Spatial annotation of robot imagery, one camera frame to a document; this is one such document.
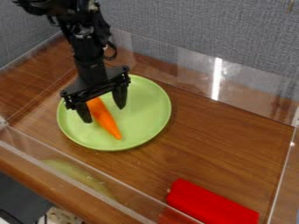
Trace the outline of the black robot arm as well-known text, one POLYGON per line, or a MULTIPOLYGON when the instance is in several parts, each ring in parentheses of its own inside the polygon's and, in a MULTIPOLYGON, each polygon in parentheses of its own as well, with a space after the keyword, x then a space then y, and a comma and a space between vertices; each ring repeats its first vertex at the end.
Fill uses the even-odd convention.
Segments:
POLYGON ((45 16, 51 25, 57 26, 69 42, 77 78, 61 91, 67 109, 77 112, 84 123, 91 123, 91 109, 87 102, 111 93, 119 108, 127 105, 127 88, 131 82, 128 66, 107 68, 106 49, 115 45, 98 0, 13 0, 23 10, 35 15, 45 16))

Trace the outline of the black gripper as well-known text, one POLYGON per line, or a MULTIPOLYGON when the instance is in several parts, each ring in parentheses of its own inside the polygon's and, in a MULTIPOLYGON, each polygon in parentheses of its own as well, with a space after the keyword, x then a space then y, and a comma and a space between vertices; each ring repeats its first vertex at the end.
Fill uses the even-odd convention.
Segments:
POLYGON ((111 92, 120 109, 127 105, 127 88, 130 85, 128 66, 104 65, 104 57, 80 60, 73 57, 77 68, 76 80, 60 91, 67 109, 75 109, 84 123, 92 123, 87 101, 111 92))

